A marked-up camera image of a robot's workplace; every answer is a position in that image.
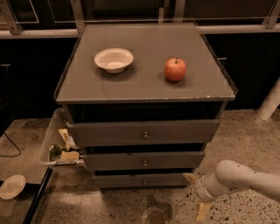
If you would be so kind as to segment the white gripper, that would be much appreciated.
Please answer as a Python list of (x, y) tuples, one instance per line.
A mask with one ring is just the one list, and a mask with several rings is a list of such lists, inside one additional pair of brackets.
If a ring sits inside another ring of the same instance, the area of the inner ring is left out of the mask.
[(183, 173), (183, 177), (189, 184), (194, 184), (194, 190), (197, 196), (200, 200), (204, 201), (198, 203), (198, 210), (195, 219), (197, 222), (202, 222), (211, 207), (210, 203), (205, 202), (212, 202), (216, 200), (216, 197), (208, 191), (208, 187), (215, 181), (215, 176), (213, 174), (209, 174), (199, 177), (193, 173)]

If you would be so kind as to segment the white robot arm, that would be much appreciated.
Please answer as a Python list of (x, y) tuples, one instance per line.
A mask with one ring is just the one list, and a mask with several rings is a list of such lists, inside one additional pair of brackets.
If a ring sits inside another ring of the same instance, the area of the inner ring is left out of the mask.
[(190, 185), (193, 185), (200, 199), (196, 215), (197, 222), (203, 221), (210, 210), (211, 203), (225, 194), (230, 195), (250, 189), (280, 202), (279, 175), (254, 171), (232, 160), (220, 161), (214, 171), (208, 175), (183, 173), (182, 176)]

